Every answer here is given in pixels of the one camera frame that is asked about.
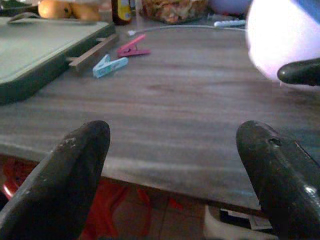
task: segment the red plastic stool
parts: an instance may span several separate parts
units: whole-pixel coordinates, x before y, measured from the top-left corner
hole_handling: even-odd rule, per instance
[[[36,167],[36,163],[22,162],[14,158],[8,159],[3,165],[3,173],[7,180],[2,186],[2,192],[10,200],[27,176]],[[85,227],[79,239],[96,240],[99,237],[117,238],[119,233],[113,222],[113,213],[125,200],[129,187],[117,183],[110,183],[101,178],[92,206],[90,208]],[[151,203],[147,192],[143,189],[137,190],[141,201],[147,206],[145,223],[140,235],[145,237],[149,233],[151,225]]]

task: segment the blue clothespin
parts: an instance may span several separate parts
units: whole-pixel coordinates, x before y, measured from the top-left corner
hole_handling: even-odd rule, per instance
[[[95,76],[96,78],[100,78],[119,68],[124,67],[127,64],[128,64],[127,57],[122,57],[120,59],[110,61],[110,56],[109,54],[107,54],[92,69],[93,76]]]

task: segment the tiled floor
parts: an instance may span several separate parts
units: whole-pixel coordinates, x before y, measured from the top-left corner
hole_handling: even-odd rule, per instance
[[[148,239],[197,240],[203,238],[205,206],[185,196],[147,190],[152,205]],[[173,198],[182,209],[169,204]],[[122,238],[138,236],[143,228],[148,208],[133,187],[114,212],[113,220]]]

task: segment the white cable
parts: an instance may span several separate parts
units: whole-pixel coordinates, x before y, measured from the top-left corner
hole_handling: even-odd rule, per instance
[[[156,30],[164,30],[164,29],[174,29],[174,28],[191,28],[191,29],[214,29],[214,30],[234,30],[234,31],[246,31],[243,28],[236,27],[217,27],[217,26],[209,26],[209,25],[170,25],[170,26],[156,26],[145,28],[141,30],[129,30],[127,32],[128,36],[134,36],[136,34],[151,32]]]

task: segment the table surface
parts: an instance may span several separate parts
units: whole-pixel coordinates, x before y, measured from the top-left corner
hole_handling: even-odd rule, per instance
[[[127,29],[117,29],[117,47]],[[68,132],[104,120],[111,145],[103,176],[256,212],[237,152],[241,123],[269,124],[320,160],[319,89],[267,80],[248,58],[244,32],[153,31],[139,47],[151,54],[114,74],[68,70],[28,100],[0,106],[0,153],[40,161]]]

